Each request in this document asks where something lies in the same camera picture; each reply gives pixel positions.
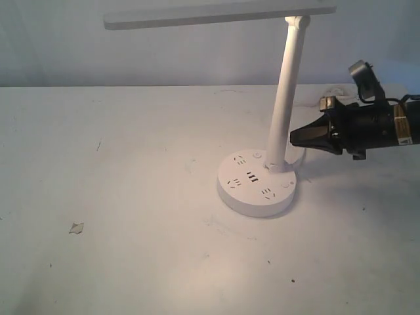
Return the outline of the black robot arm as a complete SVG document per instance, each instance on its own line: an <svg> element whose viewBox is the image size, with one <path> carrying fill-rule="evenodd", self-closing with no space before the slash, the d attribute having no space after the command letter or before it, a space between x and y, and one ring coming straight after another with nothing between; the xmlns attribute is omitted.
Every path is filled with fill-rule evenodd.
<svg viewBox="0 0 420 315"><path fill-rule="evenodd" d="M316 121L290 132L293 146L335 155L347 151L354 160L365 160L367 150L419 144L418 100L360 106L329 96L320 111Z"/></svg>

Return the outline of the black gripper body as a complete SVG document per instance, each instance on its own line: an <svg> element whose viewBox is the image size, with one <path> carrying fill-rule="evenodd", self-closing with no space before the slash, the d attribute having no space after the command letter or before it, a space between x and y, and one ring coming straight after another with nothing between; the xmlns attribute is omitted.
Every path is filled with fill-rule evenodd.
<svg viewBox="0 0 420 315"><path fill-rule="evenodd" d="M323 113L319 149L341 155L347 151L355 160L366 159L366 151L396 145L394 107L385 104L344 105L336 97L320 101Z"/></svg>

